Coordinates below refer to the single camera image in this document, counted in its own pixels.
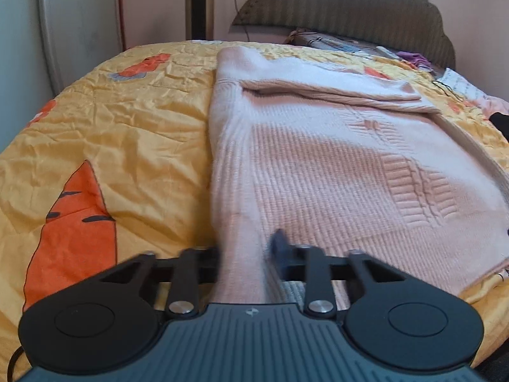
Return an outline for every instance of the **brown headboard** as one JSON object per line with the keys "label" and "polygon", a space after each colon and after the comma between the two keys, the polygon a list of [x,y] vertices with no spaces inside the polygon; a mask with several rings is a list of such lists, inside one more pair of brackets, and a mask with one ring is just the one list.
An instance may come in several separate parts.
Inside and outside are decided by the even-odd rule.
{"label": "brown headboard", "polygon": [[248,0],[233,25],[303,27],[422,53],[454,68],[454,47],[428,0]]}

